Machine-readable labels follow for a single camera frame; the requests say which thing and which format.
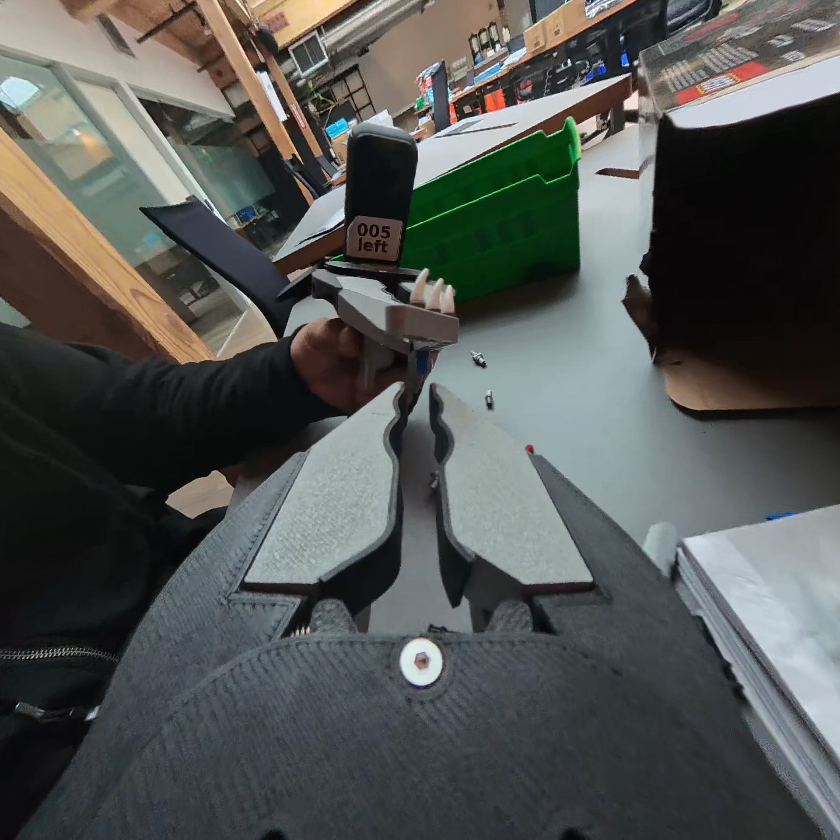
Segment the wooden beam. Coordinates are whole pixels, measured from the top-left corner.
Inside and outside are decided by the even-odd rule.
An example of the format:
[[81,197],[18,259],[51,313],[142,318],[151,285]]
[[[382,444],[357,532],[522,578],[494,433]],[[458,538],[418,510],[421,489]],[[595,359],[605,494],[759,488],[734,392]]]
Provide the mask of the wooden beam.
[[214,354],[5,133],[1,295],[56,340],[179,364]]

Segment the grey cylinder lego piece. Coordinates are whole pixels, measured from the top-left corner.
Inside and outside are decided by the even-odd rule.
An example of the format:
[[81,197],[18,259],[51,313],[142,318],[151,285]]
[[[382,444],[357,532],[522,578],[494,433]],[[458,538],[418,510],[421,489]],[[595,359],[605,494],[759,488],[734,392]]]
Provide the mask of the grey cylinder lego piece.
[[676,527],[666,521],[657,522],[647,531],[643,551],[667,580],[674,575],[679,538]]

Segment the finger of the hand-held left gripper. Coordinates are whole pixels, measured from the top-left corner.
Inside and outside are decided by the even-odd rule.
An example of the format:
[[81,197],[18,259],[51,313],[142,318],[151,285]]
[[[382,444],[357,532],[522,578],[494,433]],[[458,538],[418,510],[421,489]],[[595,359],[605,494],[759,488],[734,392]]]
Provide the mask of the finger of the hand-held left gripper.
[[340,293],[349,291],[382,304],[394,305],[403,302],[395,297],[385,285],[376,279],[356,275],[340,275],[329,270],[315,270],[311,274],[311,297],[324,300],[338,310]]
[[364,337],[390,349],[409,349],[415,344],[443,347],[459,340],[456,317],[413,307],[389,296],[339,294],[337,314]]

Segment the white claw lego piece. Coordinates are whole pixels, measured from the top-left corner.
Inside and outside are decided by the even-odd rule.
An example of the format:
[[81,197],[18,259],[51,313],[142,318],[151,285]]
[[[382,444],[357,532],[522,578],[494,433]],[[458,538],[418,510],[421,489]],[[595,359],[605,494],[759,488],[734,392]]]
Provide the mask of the white claw lego piece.
[[444,279],[431,281],[429,268],[424,268],[415,278],[410,291],[409,305],[446,316],[454,316],[455,295],[455,289],[445,283]]

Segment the wall air conditioner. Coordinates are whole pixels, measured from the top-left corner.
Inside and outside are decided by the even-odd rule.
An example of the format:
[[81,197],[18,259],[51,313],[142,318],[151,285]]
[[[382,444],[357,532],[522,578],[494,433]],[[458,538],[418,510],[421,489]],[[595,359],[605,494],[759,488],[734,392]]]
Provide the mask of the wall air conditioner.
[[317,29],[299,38],[298,41],[290,44],[287,49],[301,77],[311,77],[329,64],[329,53]]

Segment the lego instruction booklet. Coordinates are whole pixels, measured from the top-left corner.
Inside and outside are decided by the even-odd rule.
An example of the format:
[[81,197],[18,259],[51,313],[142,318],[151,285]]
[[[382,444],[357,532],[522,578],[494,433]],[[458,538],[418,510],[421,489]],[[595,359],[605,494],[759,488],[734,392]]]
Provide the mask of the lego instruction booklet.
[[684,539],[676,571],[824,836],[839,828],[839,507]]

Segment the black cardboard box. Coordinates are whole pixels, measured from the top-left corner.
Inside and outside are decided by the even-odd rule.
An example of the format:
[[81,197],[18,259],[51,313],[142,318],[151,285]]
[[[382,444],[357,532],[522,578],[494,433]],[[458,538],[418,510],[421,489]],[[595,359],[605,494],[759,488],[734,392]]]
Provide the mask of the black cardboard box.
[[647,250],[623,305],[689,413],[839,404],[838,92],[793,75],[639,124]]

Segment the green plastic bin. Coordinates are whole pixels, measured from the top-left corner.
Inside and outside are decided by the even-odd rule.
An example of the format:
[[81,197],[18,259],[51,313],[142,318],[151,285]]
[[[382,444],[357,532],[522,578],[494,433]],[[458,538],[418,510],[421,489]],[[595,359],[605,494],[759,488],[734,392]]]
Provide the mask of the green plastic bin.
[[417,186],[410,134],[371,123],[348,134],[343,254],[324,269],[371,277],[408,302],[420,270],[442,280],[455,303],[581,267],[581,136],[538,130]]

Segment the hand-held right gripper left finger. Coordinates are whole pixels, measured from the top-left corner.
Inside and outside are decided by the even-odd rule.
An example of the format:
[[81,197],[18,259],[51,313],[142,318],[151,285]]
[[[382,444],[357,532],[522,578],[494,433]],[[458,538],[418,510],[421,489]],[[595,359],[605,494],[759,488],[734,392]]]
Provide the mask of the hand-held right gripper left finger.
[[244,592],[334,598],[359,614],[393,585],[401,568],[405,390],[390,386],[289,463],[248,556]]

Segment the small blue white lego assembly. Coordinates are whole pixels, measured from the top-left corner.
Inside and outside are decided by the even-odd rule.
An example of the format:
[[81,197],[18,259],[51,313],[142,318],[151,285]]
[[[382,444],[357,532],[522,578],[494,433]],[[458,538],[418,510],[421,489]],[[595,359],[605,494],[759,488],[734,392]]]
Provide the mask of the small blue white lego assembly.
[[425,382],[437,360],[438,352],[429,348],[413,347],[407,356],[405,394],[409,406],[417,403]]

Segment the black office chair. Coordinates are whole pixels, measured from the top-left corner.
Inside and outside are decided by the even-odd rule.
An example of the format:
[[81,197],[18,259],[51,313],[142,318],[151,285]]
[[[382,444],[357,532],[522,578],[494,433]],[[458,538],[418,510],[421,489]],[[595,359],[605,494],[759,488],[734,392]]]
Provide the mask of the black office chair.
[[292,309],[308,293],[289,292],[292,282],[266,254],[195,196],[176,205],[142,206],[140,212],[241,292],[277,338],[285,335]]

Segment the person's left hand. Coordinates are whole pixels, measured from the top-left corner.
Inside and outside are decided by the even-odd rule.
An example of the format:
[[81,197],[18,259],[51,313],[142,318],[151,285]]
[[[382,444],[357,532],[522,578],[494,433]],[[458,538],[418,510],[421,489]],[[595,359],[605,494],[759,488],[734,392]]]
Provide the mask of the person's left hand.
[[396,357],[366,386],[362,373],[363,335],[340,318],[319,318],[296,331],[290,358],[309,391],[338,412],[350,416],[389,386],[404,382],[407,362]]

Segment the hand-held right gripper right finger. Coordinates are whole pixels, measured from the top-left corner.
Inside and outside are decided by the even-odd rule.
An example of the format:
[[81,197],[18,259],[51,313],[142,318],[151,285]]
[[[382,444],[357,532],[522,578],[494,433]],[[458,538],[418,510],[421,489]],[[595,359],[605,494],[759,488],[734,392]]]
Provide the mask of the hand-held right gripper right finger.
[[525,446],[443,385],[428,391],[437,553],[452,606],[482,632],[499,604],[591,592],[595,580]]

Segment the printed lego set box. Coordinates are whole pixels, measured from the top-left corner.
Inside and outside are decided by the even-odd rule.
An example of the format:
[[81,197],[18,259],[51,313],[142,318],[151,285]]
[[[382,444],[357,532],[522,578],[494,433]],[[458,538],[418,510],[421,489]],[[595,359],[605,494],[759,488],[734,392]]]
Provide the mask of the printed lego set box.
[[743,2],[642,51],[640,100],[656,113],[829,63],[838,72],[838,1]]

